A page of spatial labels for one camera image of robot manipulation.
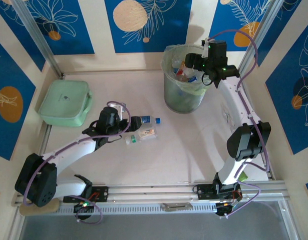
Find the light blue label bottle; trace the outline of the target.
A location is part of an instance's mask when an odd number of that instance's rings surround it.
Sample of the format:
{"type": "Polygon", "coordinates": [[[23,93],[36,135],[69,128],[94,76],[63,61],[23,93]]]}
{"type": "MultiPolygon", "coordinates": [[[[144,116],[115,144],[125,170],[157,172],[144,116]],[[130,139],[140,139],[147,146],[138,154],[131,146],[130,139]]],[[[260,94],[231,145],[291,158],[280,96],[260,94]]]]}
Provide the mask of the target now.
{"type": "Polygon", "coordinates": [[[159,117],[153,117],[151,115],[144,115],[140,117],[142,124],[160,124],[161,119],[159,117]]]}

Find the small clear bottle green label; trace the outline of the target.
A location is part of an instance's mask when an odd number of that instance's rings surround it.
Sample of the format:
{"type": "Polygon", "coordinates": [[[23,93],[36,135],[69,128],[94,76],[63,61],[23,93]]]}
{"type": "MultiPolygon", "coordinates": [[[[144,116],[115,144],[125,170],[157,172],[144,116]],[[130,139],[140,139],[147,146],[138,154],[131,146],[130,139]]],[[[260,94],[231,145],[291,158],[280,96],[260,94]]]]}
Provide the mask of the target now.
{"type": "Polygon", "coordinates": [[[129,135],[125,137],[126,145],[132,145],[140,142],[140,138],[137,135],[129,135]]]}

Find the green plastic bin liner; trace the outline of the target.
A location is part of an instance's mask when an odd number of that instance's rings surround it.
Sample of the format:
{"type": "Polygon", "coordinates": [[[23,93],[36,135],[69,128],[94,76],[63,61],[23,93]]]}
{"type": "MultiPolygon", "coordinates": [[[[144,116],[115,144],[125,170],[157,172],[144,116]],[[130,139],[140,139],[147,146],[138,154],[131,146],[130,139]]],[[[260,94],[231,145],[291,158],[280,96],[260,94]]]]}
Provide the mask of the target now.
{"type": "Polygon", "coordinates": [[[164,77],[167,78],[167,82],[171,83],[173,87],[178,87],[185,93],[192,94],[194,96],[203,96],[208,86],[205,86],[202,81],[202,72],[193,69],[185,69],[184,73],[187,78],[177,79],[176,72],[182,61],[185,61],[187,54],[202,54],[203,47],[193,45],[193,44],[183,44],[183,45],[169,45],[165,48],[163,52],[163,57],[161,59],[161,68],[164,73],[164,77]],[[197,81],[188,82],[188,79],[196,76],[197,81]]]}

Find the grey mesh waste bin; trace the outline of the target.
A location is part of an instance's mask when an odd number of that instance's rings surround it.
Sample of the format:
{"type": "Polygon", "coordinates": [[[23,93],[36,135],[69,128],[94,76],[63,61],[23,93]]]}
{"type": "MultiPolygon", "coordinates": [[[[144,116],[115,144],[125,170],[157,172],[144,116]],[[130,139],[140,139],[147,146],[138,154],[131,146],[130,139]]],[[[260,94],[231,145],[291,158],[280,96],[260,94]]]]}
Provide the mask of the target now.
{"type": "Polygon", "coordinates": [[[204,95],[196,96],[172,86],[164,77],[164,99],[166,105],[177,113],[191,113],[196,110],[202,102],[204,95]]]}

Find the clear bottle orange label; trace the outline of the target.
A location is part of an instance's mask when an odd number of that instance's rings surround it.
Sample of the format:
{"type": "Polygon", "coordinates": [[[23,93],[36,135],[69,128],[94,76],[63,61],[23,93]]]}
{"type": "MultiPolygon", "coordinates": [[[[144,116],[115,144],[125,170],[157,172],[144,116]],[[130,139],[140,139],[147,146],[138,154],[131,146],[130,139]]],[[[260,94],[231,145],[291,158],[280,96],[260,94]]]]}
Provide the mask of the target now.
{"type": "Polygon", "coordinates": [[[157,131],[154,127],[150,127],[140,130],[138,135],[141,141],[150,140],[157,137],[157,131]]]}

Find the mint green zip case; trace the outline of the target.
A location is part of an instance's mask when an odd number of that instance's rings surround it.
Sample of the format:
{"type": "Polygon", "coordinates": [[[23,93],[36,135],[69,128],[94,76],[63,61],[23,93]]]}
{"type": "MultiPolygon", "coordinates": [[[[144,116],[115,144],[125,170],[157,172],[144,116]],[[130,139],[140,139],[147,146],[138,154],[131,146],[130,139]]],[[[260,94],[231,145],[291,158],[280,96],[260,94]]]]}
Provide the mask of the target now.
{"type": "Polygon", "coordinates": [[[81,80],[55,80],[50,85],[38,114],[49,125],[81,126],[92,106],[92,92],[81,80]]]}

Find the metal latch plate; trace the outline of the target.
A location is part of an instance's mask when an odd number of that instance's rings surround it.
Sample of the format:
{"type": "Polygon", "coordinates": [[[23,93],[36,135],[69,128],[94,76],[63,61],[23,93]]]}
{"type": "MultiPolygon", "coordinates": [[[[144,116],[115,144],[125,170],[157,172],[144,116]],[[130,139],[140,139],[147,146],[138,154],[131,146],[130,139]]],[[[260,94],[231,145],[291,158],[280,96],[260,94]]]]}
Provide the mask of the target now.
{"type": "Polygon", "coordinates": [[[165,212],[178,212],[178,211],[187,211],[192,210],[193,206],[189,202],[183,203],[162,203],[160,205],[161,209],[165,212]]]}

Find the black controller board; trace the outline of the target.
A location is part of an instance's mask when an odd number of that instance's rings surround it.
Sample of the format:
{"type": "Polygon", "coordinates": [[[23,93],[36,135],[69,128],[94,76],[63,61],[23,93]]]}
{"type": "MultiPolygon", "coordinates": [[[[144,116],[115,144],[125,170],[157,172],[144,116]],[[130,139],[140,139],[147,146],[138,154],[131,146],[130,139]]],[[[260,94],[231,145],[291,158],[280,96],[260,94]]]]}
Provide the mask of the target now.
{"type": "Polygon", "coordinates": [[[228,217],[238,205],[239,201],[216,203],[216,214],[220,217],[228,217]]]}
{"type": "Polygon", "coordinates": [[[74,214],[77,220],[83,221],[91,217],[94,212],[94,206],[87,201],[82,201],[74,206],[74,214]]]}

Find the beige wooden block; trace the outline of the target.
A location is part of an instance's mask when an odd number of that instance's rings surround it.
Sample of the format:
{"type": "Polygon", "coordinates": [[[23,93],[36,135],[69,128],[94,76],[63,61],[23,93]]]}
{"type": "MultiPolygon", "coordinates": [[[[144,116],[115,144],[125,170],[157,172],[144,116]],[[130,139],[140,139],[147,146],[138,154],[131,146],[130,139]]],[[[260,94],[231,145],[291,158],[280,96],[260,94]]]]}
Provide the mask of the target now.
{"type": "Polygon", "coordinates": [[[52,199],[47,205],[43,207],[37,207],[36,205],[21,204],[19,212],[22,216],[37,216],[56,212],[60,207],[60,201],[58,198],[52,199]]]}

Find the aluminium frame post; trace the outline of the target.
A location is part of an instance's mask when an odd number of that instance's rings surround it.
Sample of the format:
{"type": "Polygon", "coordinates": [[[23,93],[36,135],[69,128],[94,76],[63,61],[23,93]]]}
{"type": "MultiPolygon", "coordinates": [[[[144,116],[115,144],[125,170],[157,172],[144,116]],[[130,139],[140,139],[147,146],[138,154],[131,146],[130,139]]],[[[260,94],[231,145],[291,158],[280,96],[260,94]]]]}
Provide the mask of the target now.
{"type": "Polygon", "coordinates": [[[262,43],[265,35],[267,34],[269,28],[271,27],[279,9],[281,8],[284,0],[270,0],[269,6],[260,21],[258,29],[253,37],[253,43],[250,43],[245,51],[244,57],[239,65],[239,72],[241,76],[247,74],[248,71],[252,69],[252,67],[256,67],[257,59],[258,59],[258,48],[262,43]]]}
{"type": "Polygon", "coordinates": [[[46,39],[44,38],[42,32],[40,31],[29,9],[26,7],[26,4],[22,0],[10,0],[10,1],[12,3],[15,12],[19,16],[27,32],[29,33],[32,40],[34,41],[37,48],[44,57],[45,61],[49,64],[55,75],[59,79],[63,79],[64,73],[61,71],[58,63],[56,62],[46,39]]]}

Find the aluminium frame rail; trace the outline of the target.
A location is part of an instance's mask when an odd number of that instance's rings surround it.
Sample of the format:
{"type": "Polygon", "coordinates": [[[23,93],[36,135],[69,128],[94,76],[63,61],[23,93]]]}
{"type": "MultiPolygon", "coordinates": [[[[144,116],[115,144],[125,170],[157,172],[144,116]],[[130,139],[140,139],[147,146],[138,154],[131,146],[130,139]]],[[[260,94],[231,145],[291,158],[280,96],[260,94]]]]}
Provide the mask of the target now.
{"type": "MultiPolygon", "coordinates": [[[[107,203],[141,204],[141,203],[178,203],[205,201],[218,203],[225,200],[199,200],[195,184],[182,185],[144,185],[144,186],[108,186],[107,203]]],[[[240,185],[242,200],[250,200],[260,193],[256,200],[273,201],[289,199],[285,183],[282,180],[243,182],[240,185]]]]}

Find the aluminium side rail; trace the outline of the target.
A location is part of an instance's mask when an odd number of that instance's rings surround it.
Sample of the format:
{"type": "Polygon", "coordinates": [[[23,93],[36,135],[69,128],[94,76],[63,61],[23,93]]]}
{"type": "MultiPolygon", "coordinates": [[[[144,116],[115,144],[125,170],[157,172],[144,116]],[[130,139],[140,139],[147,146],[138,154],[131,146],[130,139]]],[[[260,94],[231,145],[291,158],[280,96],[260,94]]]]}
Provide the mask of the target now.
{"type": "Polygon", "coordinates": [[[37,155],[41,156],[46,152],[51,130],[52,125],[42,122],[37,140],[37,149],[35,151],[37,155]]]}

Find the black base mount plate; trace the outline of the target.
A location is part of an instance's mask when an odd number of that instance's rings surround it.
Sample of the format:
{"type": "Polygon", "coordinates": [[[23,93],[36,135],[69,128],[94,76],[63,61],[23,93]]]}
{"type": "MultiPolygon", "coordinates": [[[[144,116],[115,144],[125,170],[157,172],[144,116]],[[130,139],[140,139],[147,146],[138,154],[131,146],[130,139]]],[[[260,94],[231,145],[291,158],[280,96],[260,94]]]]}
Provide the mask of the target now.
{"type": "Polygon", "coordinates": [[[195,187],[199,200],[242,200],[241,188],[238,183],[222,186],[198,184],[195,187]]]}
{"type": "MultiPolygon", "coordinates": [[[[85,191],[83,191],[80,197],[91,202],[105,203],[108,198],[108,190],[109,188],[107,186],[89,186],[85,191]]],[[[71,196],[65,196],[63,198],[64,203],[79,203],[81,201],[82,200],[71,196]]]]}

